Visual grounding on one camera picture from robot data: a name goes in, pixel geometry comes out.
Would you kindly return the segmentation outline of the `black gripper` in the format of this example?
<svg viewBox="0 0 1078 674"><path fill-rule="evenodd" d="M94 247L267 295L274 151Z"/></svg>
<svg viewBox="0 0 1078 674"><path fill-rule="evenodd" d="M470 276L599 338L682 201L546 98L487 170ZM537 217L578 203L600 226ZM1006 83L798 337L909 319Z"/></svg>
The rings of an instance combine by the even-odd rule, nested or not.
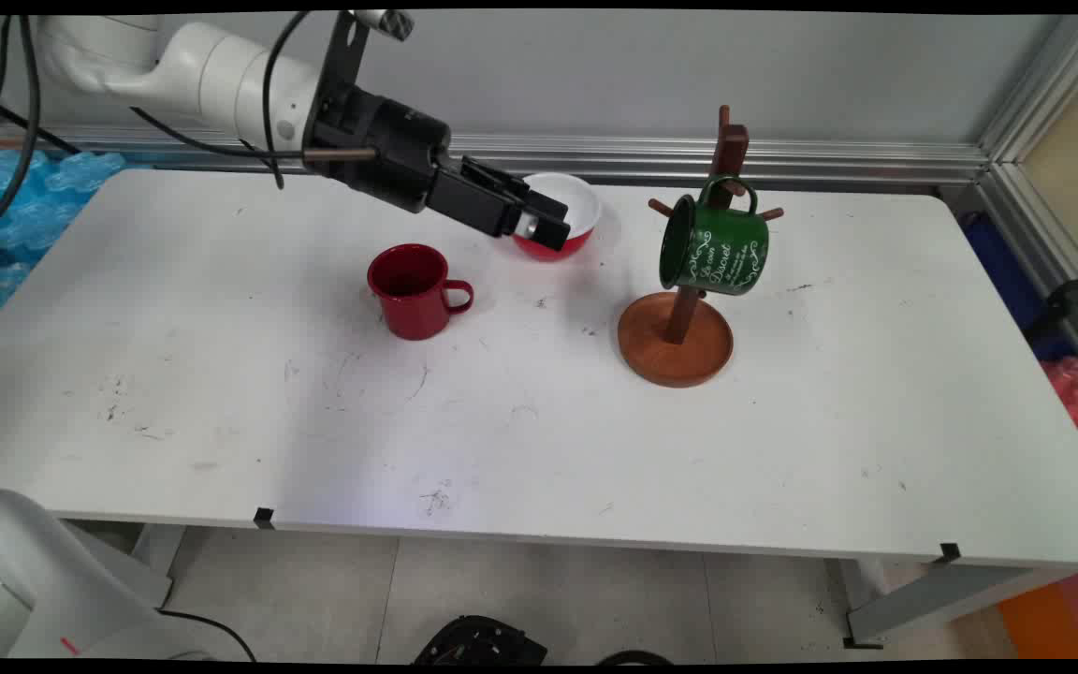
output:
<svg viewBox="0 0 1078 674"><path fill-rule="evenodd" d="M313 149L363 150L369 159L314 159L313 171L411 214L432 210L479 233L559 252L568 205L480 159L450 157L450 126L353 84L321 85Z"/></svg>

